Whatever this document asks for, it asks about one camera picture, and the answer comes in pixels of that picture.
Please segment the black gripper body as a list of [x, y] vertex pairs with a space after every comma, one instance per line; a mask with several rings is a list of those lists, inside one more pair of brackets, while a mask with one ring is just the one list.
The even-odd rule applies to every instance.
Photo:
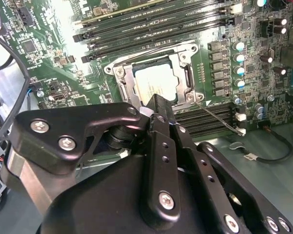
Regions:
[[[145, 223], [145, 156], [129, 156], [61, 193], [40, 226], [42, 234], [158, 234]], [[206, 209], [190, 175], [178, 172], [181, 215], [168, 234], [222, 234], [224, 228]]]

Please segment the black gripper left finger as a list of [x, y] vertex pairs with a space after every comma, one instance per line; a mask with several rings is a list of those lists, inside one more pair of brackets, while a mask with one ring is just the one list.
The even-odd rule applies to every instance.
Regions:
[[154, 95], [146, 112], [124, 102], [23, 112], [5, 164], [44, 217], [64, 191], [121, 159], [145, 156], [141, 216], [169, 229], [181, 208], [168, 102]]

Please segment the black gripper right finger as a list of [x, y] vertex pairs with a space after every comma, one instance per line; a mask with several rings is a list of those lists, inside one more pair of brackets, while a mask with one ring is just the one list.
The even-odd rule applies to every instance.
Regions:
[[178, 160], [194, 174], [191, 181], [209, 234], [293, 234], [286, 217], [214, 146], [194, 144], [169, 102], [167, 117]]

